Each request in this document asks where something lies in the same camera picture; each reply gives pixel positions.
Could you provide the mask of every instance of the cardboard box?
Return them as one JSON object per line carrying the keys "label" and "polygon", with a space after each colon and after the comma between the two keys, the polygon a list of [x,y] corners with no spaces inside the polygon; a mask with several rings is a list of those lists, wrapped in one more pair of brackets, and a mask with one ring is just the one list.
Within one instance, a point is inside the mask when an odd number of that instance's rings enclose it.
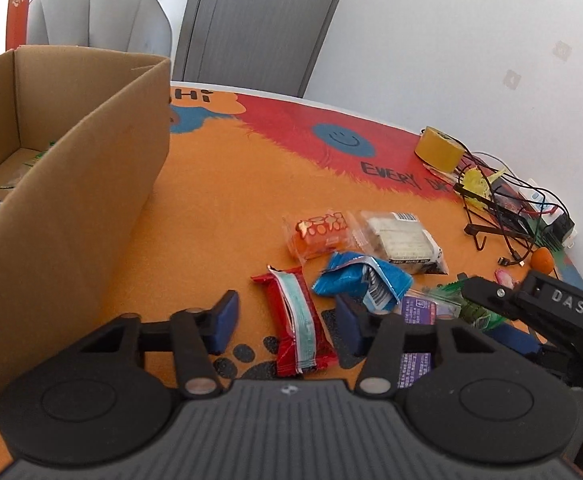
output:
{"label": "cardboard box", "polygon": [[94,329],[169,147],[170,62],[72,46],[0,56],[0,391]]}

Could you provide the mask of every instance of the purple label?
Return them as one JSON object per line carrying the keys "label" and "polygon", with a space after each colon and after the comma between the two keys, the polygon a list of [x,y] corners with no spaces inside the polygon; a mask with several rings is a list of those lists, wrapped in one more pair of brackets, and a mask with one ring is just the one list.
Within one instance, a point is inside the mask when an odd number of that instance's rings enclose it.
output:
{"label": "purple label", "polygon": [[[413,296],[403,298],[402,314],[413,324],[432,325],[436,322],[436,304]],[[398,388],[407,388],[431,370],[431,354],[403,354],[400,360]]]}

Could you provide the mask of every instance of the gray door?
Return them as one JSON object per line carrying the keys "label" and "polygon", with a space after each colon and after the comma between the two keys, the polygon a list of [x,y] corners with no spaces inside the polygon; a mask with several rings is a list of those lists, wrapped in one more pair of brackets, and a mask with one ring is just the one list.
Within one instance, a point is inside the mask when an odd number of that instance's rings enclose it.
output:
{"label": "gray door", "polygon": [[299,95],[332,3],[199,0],[184,80]]}

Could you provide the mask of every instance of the door frame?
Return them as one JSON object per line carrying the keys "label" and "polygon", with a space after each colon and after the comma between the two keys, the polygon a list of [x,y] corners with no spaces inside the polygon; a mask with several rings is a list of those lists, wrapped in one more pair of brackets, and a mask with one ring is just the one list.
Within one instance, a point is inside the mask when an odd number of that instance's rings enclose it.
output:
{"label": "door frame", "polygon": [[[329,9],[327,10],[327,15],[325,16],[325,21],[318,33],[318,39],[314,49],[309,57],[309,63],[305,69],[305,74],[303,75],[302,82],[300,84],[299,94],[294,97],[302,97],[305,94],[307,85],[309,84],[309,79],[314,71],[316,61],[318,60],[318,54],[320,54],[320,49],[323,46],[325,37],[327,36],[327,30],[329,30],[329,25],[331,24],[332,18],[334,17],[334,12],[338,6],[340,0],[332,0]],[[178,46],[176,47],[175,59],[174,59],[174,70],[172,72],[172,78],[177,81],[184,80],[184,67],[187,63],[187,56],[189,54],[189,47],[191,44],[191,36],[193,34],[193,25],[196,21],[196,15],[198,14],[198,7],[200,6],[200,0],[187,0],[187,5],[184,10],[184,16],[182,17],[182,26],[180,27],[180,37],[178,38]]]}

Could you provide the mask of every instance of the orange snack package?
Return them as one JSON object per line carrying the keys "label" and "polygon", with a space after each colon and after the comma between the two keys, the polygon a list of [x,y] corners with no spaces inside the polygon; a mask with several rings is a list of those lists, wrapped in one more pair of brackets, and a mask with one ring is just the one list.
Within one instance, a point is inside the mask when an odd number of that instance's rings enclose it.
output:
{"label": "orange snack package", "polygon": [[346,251],[355,246],[351,229],[341,212],[284,219],[287,247],[301,264],[321,254]]}

